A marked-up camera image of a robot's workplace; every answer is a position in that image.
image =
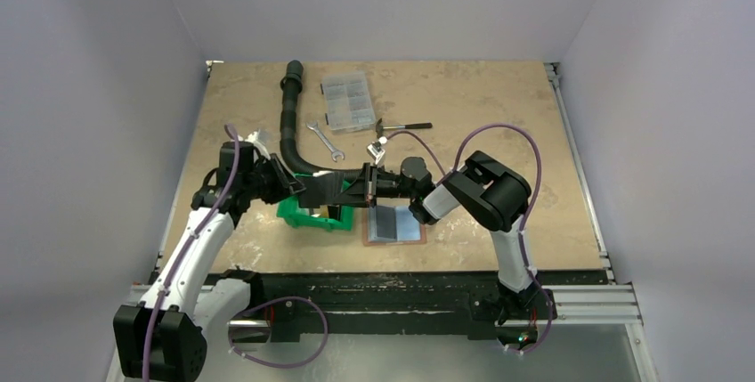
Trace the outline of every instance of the white wall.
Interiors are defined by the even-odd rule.
[[[208,59],[559,60],[595,0],[175,0]]]
[[[665,381],[752,380],[755,4],[597,0],[564,98]]]
[[[2,380],[95,381],[203,91],[170,0],[0,0]]]

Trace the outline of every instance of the green plastic container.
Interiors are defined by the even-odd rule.
[[[296,177],[305,177],[306,175],[294,175]],[[344,190],[349,186],[349,182],[344,182]],[[341,219],[328,219],[327,217],[314,217],[308,214],[306,208],[299,208],[299,198],[288,197],[278,203],[277,217],[286,221],[288,226],[298,228],[300,226],[312,226],[321,228],[328,232],[334,229],[350,231],[353,226],[353,207],[341,207]]]

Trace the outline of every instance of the workbench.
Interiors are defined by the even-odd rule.
[[[325,123],[324,76],[364,71],[378,118],[387,125],[430,121],[418,130],[446,169],[459,144],[475,128],[508,122],[528,131],[540,147],[543,182],[528,223],[533,261],[540,269],[601,268],[596,234],[567,141],[556,97],[538,61],[370,61],[304,62],[304,90],[297,111],[297,148],[312,162],[333,168],[360,168],[370,161],[365,147],[374,130],[333,134]],[[189,149],[166,238],[165,256],[174,250],[190,209],[191,196],[217,166],[220,145],[228,140],[223,124],[246,136],[262,128],[270,152],[279,151],[280,80],[286,63],[216,63]],[[304,123],[317,120],[345,153],[334,163],[330,152]],[[387,145],[386,168],[396,171],[408,156],[425,158],[435,180],[440,171],[424,148],[402,134]],[[473,139],[462,157],[482,150],[522,174],[534,186],[535,163],[528,142],[512,131],[493,129]],[[407,205],[382,199],[383,205]],[[276,217],[276,206],[252,203],[226,242],[213,272],[235,266],[258,272],[418,272],[495,270],[488,232],[462,207],[427,226],[423,245],[362,244],[364,209],[356,209],[350,232],[294,229]]]

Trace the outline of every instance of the black pipe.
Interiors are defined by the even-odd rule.
[[[283,90],[283,111],[280,113],[280,156],[293,173],[311,175],[318,171],[329,170],[344,173],[344,178],[351,183],[356,180],[360,169],[339,170],[335,168],[315,166],[304,160],[296,150],[296,106],[299,94],[302,92],[302,77],[304,66],[298,60],[293,60],[286,66],[286,76],[280,80]]]

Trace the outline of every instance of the wrench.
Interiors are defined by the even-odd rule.
[[[336,146],[333,146],[333,143],[328,140],[328,137],[325,137],[325,134],[320,131],[320,128],[317,127],[317,121],[310,121],[307,122],[307,128],[314,131],[315,134],[317,134],[318,137],[320,137],[320,140],[322,140],[323,143],[325,143],[325,146],[328,146],[328,150],[330,150],[330,157],[333,158],[333,161],[337,162],[338,157],[341,157],[341,159],[346,159],[346,155],[338,149],[336,149]]]

